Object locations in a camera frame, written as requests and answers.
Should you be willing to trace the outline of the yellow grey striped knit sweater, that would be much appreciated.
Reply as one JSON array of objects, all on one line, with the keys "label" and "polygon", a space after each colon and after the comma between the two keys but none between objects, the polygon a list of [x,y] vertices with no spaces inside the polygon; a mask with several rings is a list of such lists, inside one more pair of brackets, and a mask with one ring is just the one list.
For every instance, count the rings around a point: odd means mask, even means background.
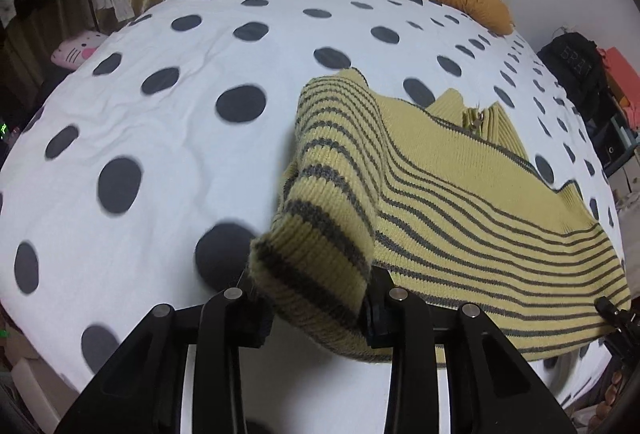
[{"label": "yellow grey striped knit sweater", "polygon": [[477,304],[528,360],[603,336],[598,298],[630,304],[578,184],[544,180],[499,104],[471,108],[448,90],[420,107],[349,68],[306,84],[294,137],[248,270],[283,319],[337,355],[390,359],[358,324],[377,268],[428,304]]}]

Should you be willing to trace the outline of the white polka dot bed cover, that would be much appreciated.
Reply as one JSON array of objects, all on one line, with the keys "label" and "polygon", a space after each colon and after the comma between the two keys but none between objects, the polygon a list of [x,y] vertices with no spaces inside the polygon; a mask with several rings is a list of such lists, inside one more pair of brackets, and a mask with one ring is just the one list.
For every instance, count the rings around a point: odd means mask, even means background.
[{"label": "white polka dot bed cover", "polygon": [[[349,68],[420,107],[448,90],[501,105],[544,180],[578,184],[625,273],[585,120],[516,31],[435,0],[167,0],[53,91],[1,171],[1,302],[76,399],[154,306],[238,287],[273,315],[264,345],[240,350],[245,433],[387,433],[392,352],[327,350],[248,270],[295,154],[300,92]],[[568,410],[608,365],[605,341],[637,344],[629,305],[598,298],[608,331],[576,350],[520,353],[574,428]]]}]

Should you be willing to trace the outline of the coral red box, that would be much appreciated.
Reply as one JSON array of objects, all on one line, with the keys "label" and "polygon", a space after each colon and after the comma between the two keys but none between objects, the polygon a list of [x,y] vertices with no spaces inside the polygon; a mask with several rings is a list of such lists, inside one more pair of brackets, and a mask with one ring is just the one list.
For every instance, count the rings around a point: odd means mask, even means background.
[{"label": "coral red box", "polygon": [[598,49],[608,86],[631,127],[639,125],[639,74],[615,47]]}]

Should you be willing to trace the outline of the black backpack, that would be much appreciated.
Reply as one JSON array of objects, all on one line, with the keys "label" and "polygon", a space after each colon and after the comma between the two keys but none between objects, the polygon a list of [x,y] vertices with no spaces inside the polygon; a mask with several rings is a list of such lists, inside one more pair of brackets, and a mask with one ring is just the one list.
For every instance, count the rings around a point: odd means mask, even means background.
[{"label": "black backpack", "polygon": [[591,119],[608,88],[597,44],[579,32],[565,32],[537,55],[565,90],[579,115],[585,120]]}]

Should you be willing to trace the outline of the pink cat plush toy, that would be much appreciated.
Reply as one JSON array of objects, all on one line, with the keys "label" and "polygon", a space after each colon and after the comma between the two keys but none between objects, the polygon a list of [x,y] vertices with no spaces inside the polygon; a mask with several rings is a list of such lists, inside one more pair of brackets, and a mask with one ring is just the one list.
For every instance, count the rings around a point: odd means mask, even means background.
[{"label": "pink cat plush toy", "polygon": [[68,70],[77,70],[107,39],[107,35],[94,30],[84,30],[61,42],[52,52],[53,65]]}]

